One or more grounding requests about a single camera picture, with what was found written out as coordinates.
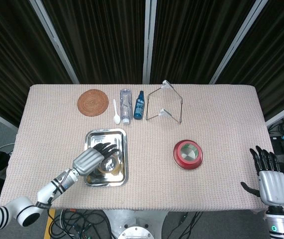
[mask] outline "white spoon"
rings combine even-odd
[[[114,110],[115,110],[115,115],[113,117],[113,121],[116,124],[119,124],[121,122],[121,118],[120,116],[117,114],[117,110],[116,110],[116,101],[115,99],[113,99],[113,105],[114,105]]]

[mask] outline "blue spray bottle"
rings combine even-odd
[[[136,99],[135,110],[134,110],[134,119],[141,120],[144,113],[144,91],[140,91],[140,95]]]

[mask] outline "yellow floor marking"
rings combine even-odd
[[[50,216],[52,216],[54,218],[54,214],[56,213],[55,209],[50,209],[49,210],[49,214]],[[46,226],[46,231],[44,232],[44,238],[43,239],[50,239],[50,235],[49,235],[49,226],[52,222],[52,219],[48,216],[48,220],[47,220],[47,226]]]

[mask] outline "metal tray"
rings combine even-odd
[[[86,136],[85,150],[98,143],[116,144],[120,152],[106,158],[84,181],[88,186],[120,186],[128,179],[126,132],[120,128],[92,130]]]

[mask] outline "robotic arm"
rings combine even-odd
[[[36,205],[27,197],[22,196],[0,207],[0,229],[5,228],[12,217],[23,227],[33,224],[42,211],[49,209],[51,203],[69,189],[79,176],[89,175],[105,158],[119,151],[116,149],[116,144],[109,145],[110,143],[99,143],[80,154],[73,161],[73,168],[66,169],[40,189],[37,193]]]
[[[272,152],[268,153],[258,146],[256,149],[259,155],[253,149],[250,152],[255,161],[260,190],[252,189],[244,182],[241,185],[269,206],[266,216],[270,238],[284,239],[284,174],[280,172],[278,159]]]

